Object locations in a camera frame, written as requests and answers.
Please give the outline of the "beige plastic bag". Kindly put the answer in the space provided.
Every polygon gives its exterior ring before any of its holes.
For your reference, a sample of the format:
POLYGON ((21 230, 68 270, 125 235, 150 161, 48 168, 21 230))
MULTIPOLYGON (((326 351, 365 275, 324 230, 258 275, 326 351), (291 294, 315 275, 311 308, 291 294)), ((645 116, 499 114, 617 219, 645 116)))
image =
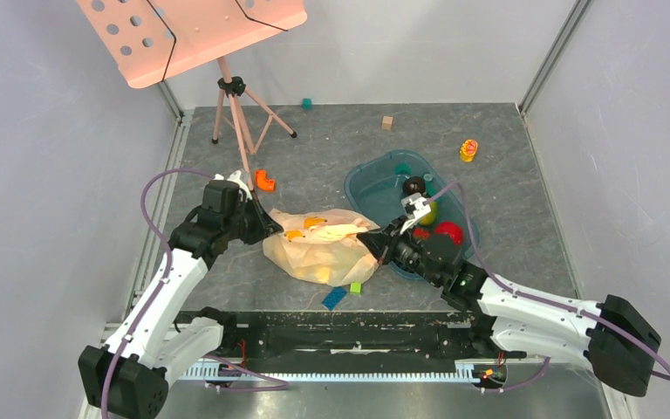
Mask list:
POLYGON ((357 235, 379 226, 360 213, 329 209, 291 214, 269 212, 283 232, 263 240, 263 254, 289 276, 331 287, 365 283, 377 259, 357 235))

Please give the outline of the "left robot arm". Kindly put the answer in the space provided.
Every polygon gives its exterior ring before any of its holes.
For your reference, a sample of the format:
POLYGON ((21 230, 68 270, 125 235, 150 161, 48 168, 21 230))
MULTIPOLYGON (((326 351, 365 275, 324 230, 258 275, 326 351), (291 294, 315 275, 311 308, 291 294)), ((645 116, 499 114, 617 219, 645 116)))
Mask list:
POLYGON ((241 170, 210 176, 201 203, 170 237, 159 237, 165 255, 137 305, 101 347, 88 346, 79 356, 86 400, 102 417, 155 418, 171 386, 193 364, 237 349, 236 316, 211 307, 173 338, 166 335, 229 243, 257 244, 282 232, 249 182, 241 170))

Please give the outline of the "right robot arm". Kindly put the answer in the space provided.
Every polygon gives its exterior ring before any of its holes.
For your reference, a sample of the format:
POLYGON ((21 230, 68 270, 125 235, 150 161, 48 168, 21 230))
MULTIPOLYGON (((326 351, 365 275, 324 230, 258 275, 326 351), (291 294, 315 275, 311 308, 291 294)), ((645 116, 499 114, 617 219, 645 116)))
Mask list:
POLYGON ((657 375, 660 334, 626 299, 569 299, 540 292, 471 264, 447 234, 413 236, 427 199, 402 200, 406 211, 387 226, 357 234, 380 264, 396 264, 441 290, 441 298, 475 315, 468 342, 480 356, 540 355, 584 367, 626 395, 646 395, 657 375))

